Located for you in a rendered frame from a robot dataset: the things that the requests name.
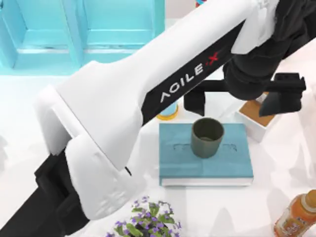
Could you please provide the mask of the purple flower plant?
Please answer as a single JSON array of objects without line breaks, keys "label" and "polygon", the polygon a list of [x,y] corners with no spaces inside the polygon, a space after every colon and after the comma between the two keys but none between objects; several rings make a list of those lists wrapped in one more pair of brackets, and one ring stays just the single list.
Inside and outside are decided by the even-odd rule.
[{"label": "purple flower plant", "polygon": [[105,237],[181,237],[181,230],[170,203],[143,196],[132,204],[131,217],[116,221]]}]

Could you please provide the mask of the blue and yellow cup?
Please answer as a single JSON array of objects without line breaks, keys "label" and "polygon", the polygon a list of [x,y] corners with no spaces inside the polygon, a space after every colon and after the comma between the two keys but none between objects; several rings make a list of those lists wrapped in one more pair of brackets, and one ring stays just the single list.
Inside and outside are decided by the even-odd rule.
[{"label": "blue and yellow cup", "polygon": [[170,106],[168,106],[166,109],[164,109],[162,112],[160,112],[156,116],[156,118],[160,120],[171,120],[177,116],[177,113],[178,113],[178,104],[177,102],[174,102]]}]

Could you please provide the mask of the orange bottle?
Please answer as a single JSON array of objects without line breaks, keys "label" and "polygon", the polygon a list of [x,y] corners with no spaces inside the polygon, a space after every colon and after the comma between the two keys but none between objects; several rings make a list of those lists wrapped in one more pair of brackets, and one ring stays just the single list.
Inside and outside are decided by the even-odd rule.
[{"label": "orange bottle", "polygon": [[275,237],[302,237],[316,223],[316,189],[297,195],[274,224]]}]

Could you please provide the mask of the white box with brown top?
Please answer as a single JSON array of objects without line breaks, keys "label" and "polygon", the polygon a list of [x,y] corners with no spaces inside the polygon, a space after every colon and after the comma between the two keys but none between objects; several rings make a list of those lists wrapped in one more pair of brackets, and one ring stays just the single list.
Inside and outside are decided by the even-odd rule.
[{"label": "white box with brown top", "polygon": [[268,92],[264,92],[256,100],[244,102],[235,112],[236,120],[245,125],[247,135],[256,142],[261,142],[264,139],[265,134],[278,119],[277,115],[265,117],[259,116],[261,105],[265,101],[267,95]]}]

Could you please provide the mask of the olive green cup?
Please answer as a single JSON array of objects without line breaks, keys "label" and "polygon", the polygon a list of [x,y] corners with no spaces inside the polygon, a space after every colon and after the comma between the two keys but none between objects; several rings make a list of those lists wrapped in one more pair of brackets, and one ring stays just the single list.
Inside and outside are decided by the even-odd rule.
[{"label": "olive green cup", "polygon": [[210,158],[219,149],[225,130],[223,125],[213,118],[196,120],[191,129],[191,149],[200,158]]}]

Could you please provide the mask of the teal book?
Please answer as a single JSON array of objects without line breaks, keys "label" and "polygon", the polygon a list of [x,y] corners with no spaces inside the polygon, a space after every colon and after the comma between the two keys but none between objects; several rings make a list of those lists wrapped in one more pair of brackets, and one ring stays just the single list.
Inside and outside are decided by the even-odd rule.
[{"label": "teal book", "polygon": [[191,149],[190,123],[159,125],[161,186],[249,186],[254,175],[245,126],[225,123],[216,154],[199,158]]}]

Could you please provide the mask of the light blue rack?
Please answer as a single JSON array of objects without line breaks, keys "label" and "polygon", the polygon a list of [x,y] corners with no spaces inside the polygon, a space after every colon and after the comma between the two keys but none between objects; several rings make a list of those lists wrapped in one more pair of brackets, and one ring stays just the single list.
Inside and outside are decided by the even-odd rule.
[{"label": "light blue rack", "polygon": [[69,75],[165,29],[165,0],[0,0],[0,75]]}]

